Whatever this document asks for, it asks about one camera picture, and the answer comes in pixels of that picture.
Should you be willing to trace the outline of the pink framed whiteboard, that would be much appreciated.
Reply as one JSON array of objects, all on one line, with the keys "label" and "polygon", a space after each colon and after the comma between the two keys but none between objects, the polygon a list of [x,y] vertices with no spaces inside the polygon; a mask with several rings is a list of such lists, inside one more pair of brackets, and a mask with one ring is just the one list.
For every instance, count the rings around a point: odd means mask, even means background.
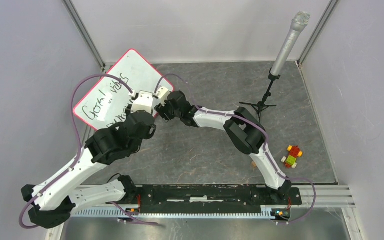
[{"label": "pink framed whiteboard", "polygon": [[[107,72],[125,82],[133,91],[154,92],[156,87],[175,87],[138,51],[129,49]],[[133,101],[128,89],[117,80],[102,77],[73,107],[74,116],[95,130],[108,128],[126,119],[125,109]]]}]

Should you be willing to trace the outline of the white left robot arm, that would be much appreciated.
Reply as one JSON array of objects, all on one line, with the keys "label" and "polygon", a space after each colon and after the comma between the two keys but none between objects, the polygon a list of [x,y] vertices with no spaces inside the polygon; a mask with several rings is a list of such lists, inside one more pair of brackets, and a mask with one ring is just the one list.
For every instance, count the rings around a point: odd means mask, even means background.
[{"label": "white left robot arm", "polygon": [[103,185],[85,189],[78,187],[115,161],[137,153],[142,141],[152,138],[155,130],[155,118],[142,110],[129,114],[124,122],[96,131],[75,158],[52,177],[41,184],[27,184],[21,189],[27,202],[22,211],[28,213],[32,224],[24,224],[23,213],[19,224],[25,229],[52,229],[72,215],[97,205],[119,201],[133,203],[138,190],[127,175]]}]

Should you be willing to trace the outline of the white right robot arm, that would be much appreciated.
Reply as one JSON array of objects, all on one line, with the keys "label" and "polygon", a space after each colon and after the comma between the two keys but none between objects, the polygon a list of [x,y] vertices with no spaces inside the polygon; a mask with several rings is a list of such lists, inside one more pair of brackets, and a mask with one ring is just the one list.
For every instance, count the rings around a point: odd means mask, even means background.
[{"label": "white right robot arm", "polygon": [[180,119],[188,127],[211,128],[226,132],[235,148],[249,156],[269,188],[269,199],[282,204],[289,198],[292,183],[274,162],[264,127],[244,107],[235,111],[211,110],[188,102],[182,91],[160,87],[154,93],[160,103],[157,113],[166,121]]}]

